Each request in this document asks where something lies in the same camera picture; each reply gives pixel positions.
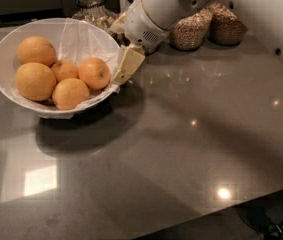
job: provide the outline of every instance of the bowl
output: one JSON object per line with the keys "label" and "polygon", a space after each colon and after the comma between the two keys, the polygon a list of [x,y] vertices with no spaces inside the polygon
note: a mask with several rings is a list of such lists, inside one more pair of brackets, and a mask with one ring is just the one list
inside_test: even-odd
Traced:
{"label": "bowl", "polygon": [[69,119],[119,91],[118,85],[110,83],[104,90],[92,93],[89,101],[67,111],[58,110],[48,102],[39,103],[22,97],[14,82],[15,73],[20,67],[17,48],[29,36],[45,37],[54,45],[58,58],[70,59],[77,65],[89,56],[100,57],[107,63],[112,75],[117,65],[119,45],[105,31],[85,21],[53,18],[22,25],[0,41],[0,91],[14,103],[36,112],[42,118]]}

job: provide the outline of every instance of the orange fruit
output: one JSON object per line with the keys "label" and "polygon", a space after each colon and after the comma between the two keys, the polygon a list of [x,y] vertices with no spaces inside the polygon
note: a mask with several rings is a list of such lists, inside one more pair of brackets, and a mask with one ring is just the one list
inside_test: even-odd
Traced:
{"label": "orange fruit", "polygon": [[92,90],[106,87],[111,78],[108,65],[100,58],[89,57],[79,66],[79,78]]}
{"label": "orange fruit", "polygon": [[23,97],[33,101],[50,98],[56,83],[51,69],[41,63],[25,63],[18,68],[15,74],[18,91]]}
{"label": "orange fruit", "polygon": [[52,100],[59,110],[74,109],[90,98],[87,85],[78,78],[66,78],[59,82],[52,93]]}
{"label": "orange fruit", "polygon": [[50,67],[55,62],[56,50],[46,38],[31,36],[19,44],[17,56],[21,64],[38,62]]}
{"label": "orange fruit", "polygon": [[58,60],[52,65],[51,70],[58,82],[66,78],[79,78],[79,68],[70,60]]}

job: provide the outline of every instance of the gray countertop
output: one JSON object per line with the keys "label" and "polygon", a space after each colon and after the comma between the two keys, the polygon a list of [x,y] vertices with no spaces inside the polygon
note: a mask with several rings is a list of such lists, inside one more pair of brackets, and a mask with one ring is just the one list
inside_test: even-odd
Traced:
{"label": "gray countertop", "polygon": [[134,238],[281,189],[283,66],[251,34],[163,43],[71,120],[0,93],[0,240]]}

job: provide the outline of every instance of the fruit bowl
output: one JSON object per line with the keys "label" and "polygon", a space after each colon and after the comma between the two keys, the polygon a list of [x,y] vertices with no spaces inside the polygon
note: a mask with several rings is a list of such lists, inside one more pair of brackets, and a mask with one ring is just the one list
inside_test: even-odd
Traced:
{"label": "fruit bowl", "polygon": [[30,36],[48,39],[54,45],[59,59],[70,59],[79,64],[89,56],[100,57],[107,63],[112,74],[117,65],[120,48],[116,41],[105,31],[87,22],[54,18],[25,24],[0,41],[0,91],[14,103],[36,112],[42,118],[69,119],[119,91],[119,86],[110,82],[104,90],[93,93],[89,101],[67,111],[58,110],[49,102],[35,102],[22,97],[14,82],[15,73],[20,67],[17,48],[22,40]]}

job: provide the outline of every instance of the nuts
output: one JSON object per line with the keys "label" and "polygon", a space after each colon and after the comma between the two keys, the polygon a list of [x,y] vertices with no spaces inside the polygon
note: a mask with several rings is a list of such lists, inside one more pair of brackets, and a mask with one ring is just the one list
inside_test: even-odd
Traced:
{"label": "nuts", "polygon": [[225,5],[214,2],[210,7],[213,17],[210,24],[209,39],[220,45],[239,44],[248,31],[237,16]]}
{"label": "nuts", "polygon": [[203,9],[180,20],[170,31],[170,44],[179,50],[196,50],[208,33],[212,13]]}

